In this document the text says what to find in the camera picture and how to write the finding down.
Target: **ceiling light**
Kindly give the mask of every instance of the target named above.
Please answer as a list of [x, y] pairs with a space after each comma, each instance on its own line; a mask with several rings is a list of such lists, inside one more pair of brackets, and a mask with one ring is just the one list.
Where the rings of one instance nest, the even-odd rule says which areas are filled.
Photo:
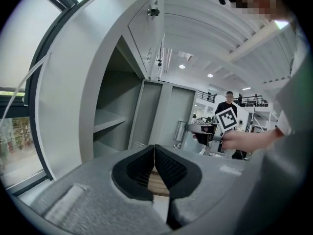
[[278, 26], [279, 29], [284, 28], [286, 25], [288, 25], [288, 22], [286, 21], [276, 21], [275, 20], [276, 25]]

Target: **ceiling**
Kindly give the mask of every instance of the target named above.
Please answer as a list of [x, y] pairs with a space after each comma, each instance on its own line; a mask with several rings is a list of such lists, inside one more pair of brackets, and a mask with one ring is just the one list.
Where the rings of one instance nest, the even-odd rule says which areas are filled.
[[289, 78], [295, 33], [274, 21], [252, 20], [229, 2], [165, 0], [164, 47], [163, 72], [183, 72], [238, 93], [252, 87], [271, 101], [281, 87], [267, 86]]

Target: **open cabinet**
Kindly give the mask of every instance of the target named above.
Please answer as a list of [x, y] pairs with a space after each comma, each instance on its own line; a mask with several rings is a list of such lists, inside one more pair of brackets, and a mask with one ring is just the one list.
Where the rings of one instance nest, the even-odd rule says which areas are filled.
[[141, 79], [116, 47], [106, 68], [96, 106], [95, 158], [128, 148], [140, 88]]
[[93, 127], [94, 158], [149, 144], [177, 145], [179, 121], [190, 123], [197, 90], [142, 80], [118, 45], [106, 68]]

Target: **shelf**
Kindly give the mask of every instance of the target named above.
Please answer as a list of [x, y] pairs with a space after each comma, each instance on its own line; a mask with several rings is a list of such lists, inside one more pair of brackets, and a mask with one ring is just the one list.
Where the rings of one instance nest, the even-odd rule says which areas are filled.
[[116, 124], [122, 123], [126, 120], [126, 117], [108, 112], [105, 110], [96, 110], [94, 118], [93, 133], [104, 130]]
[[115, 154], [119, 152], [118, 150], [115, 150], [99, 141], [93, 142], [93, 157], [99, 158], [108, 154]]

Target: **white cable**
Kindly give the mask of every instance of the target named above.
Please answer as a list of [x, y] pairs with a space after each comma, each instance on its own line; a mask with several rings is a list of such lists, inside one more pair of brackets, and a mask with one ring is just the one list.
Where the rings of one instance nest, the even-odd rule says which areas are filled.
[[40, 65], [42, 65], [44, 63], [45, 60], [47, 60], [50, 56], [51, 52], [48, 52], [46, 56], [44, 56], [38, 63], [36, 63], [30, 70], [29, 72], [26, 74], [26, 76], [23, 78], [23, 80], [20, 82], [19, 86], [16, 88], [13, 96], [11, 97], [8, 105], [6, 106], [5, 108], [5, 111], [3, 113], [3, 116], [2, 116], [2, 119], [1, 119], [1, 122], [0, 122], [0, 129], [1, 129], [1, 126], [4, 122], [4, 119], [5, 119], [5, 116], [6, 114], [8, 113], [9, 111], [9, 108], [11, 106], [11, 104], [13, 103], [13, 100], [15, 99], [17, 93], [19, 92], [20, 88], [22, 87], [22, 85], [25, 83], [25, 81], [35, 72], [36, 69], [38, 69], [40, 67]]

